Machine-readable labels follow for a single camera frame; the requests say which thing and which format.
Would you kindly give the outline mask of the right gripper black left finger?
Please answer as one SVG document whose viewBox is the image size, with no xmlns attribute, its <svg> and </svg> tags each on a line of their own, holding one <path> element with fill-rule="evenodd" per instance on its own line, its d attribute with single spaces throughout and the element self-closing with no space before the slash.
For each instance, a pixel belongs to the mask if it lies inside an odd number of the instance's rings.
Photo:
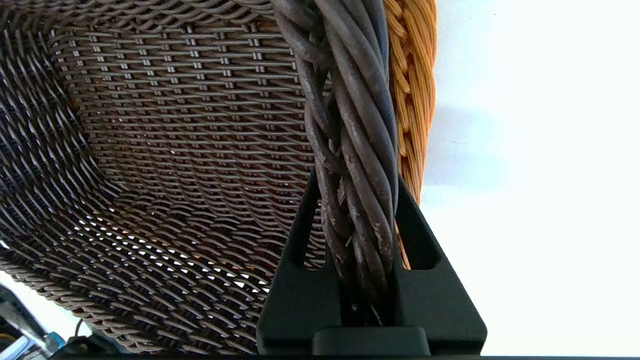
<svg viewBox="0 0 640 360">
<path fill-rule="evenodd" d="M 315 333 L 341 325 L 341 286 L 330 252 L 321 269 L 305 267 L 319 198 L 312 172 L 256 328 L 261 355 L 310 356 Z"/>
</svg>

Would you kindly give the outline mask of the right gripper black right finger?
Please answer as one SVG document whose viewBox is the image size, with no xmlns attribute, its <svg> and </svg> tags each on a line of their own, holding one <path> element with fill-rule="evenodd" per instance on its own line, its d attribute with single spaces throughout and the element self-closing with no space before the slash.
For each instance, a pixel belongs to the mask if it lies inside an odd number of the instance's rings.
<svg viewBox="0 0 640 360">
<path fill-rule="evenodd" d="M 478 356 L 488 329 L 404 180 L 393 249 L 392 356 Z"/>
</svg>

